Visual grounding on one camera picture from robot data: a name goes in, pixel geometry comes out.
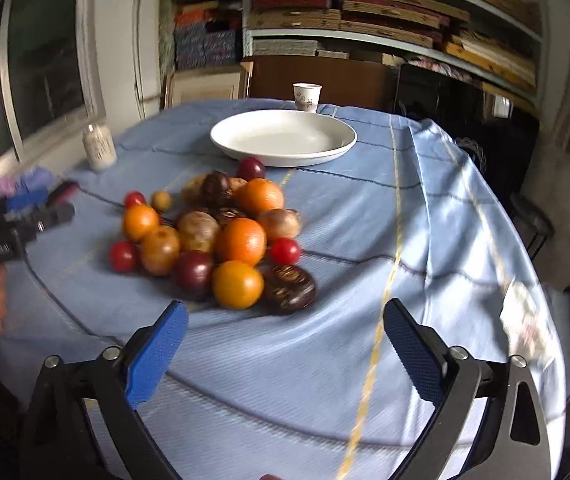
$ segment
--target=wooden picture frame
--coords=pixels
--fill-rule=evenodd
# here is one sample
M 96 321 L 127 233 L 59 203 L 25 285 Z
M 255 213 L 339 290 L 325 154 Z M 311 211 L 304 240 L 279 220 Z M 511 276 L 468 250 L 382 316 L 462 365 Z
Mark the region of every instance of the wooden picture frame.
M 204 99 L 245 99 L 252 66 L 220 66 L 174 72 L 167 76 L 165 108 Z

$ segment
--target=blue tablecloth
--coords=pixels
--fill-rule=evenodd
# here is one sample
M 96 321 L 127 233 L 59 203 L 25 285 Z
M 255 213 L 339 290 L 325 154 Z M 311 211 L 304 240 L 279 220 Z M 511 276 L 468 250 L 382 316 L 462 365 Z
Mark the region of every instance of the blue tablecloth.
M 172 108 L 119 137 L 119 161 L 110 170 L 70 173 L 93 196 L 78 193 L 72 224 L 30 246 L 38 280 L 22 263 L 9 269 L 0 376 L 23 402 L 47 355 L 93 359 L 150 325 L 173 298 L 167 280 L 108 268 L 121 217 L 109 201 L 122 201 L 132 189 L 178 192 L 212 169 L 233 173 L 237 163 L 212 145 L 210 128 L 233 114 L 282 107 L 293 104 Z M 188 335 L 155 397 L 140 408 L 186 480 L 254 480 L 266 473 L 286 480 L 387 479 L 433 410 L 377 330 L 387 298 L 400 298 L 448 345 L 495 361 L 508 354 L 498 318 L 506 283 L 525 283 L 548 312 L 510 219 L 436 124 L 334 105 L 319 112 L 353 126 L 356 145 L 326 164 L 267 174 L 282 184 L 287 207 L 302 215 L 301 266 L 318 282 L 317 301 L 289 317 L 191 304 Z M 368 376 L 375 378 L 372 388 Z M 535 379 L 555 470 L 564 430 L 559 351 Z M 460 469 L 483 402 L 476 401 L 443 478 Z M 97 432 L 104 440 L 99 422 Z M 124 475 L 114 450 L 105 453 Z

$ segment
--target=paper cup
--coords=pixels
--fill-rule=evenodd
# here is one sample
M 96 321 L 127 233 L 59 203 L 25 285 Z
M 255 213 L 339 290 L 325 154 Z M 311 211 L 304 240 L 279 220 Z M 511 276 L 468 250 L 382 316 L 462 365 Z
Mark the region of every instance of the paper cup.
M 294 83 L 294 103 L 296 110 L 316 113 L 318 99 L 321 96 L 320 85 L 312 83 Z

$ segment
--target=metal screw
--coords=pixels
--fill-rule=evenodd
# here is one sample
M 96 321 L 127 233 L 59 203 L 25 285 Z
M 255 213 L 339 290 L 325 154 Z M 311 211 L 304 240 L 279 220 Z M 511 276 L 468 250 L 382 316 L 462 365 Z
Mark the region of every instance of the metal screw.
M 103 350 L 103 358 L 108 361 L 114 361 L 119 355 L 121 355 L 121 349 L 118 346 L 110 346 L 110 348 Z
M 45 360 L 44 365 L 46 368 L 56 368 L 59 365 L 59 363 L 60 363 L 59 356 L 51 355 Z
M 526 368 L 527 360 L 520 355 L 511 356 L 511 362 L 514 363 L 518 368 Z
M 452 348 L 449 349 L 449 353 L 454 359 L 458 359 L 459 361 L 464 361 L 469 357 L 467 350 L 462 346 L 452 346 Z

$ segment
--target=stool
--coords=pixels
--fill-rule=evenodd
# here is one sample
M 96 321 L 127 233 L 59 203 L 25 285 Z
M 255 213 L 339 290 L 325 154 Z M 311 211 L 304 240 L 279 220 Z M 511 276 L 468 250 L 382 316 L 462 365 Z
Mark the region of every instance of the stool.
M 510 201 L 513 206 L 510 215 L 512 221 L 520 219 L 534 232 L 534 237 L 527 245 L 527 254 L 533 260 L 543 248 L 547 239 L 554 236 L 556 231 L 549 217 L 523 195 L 513 194 L 510 197 Z

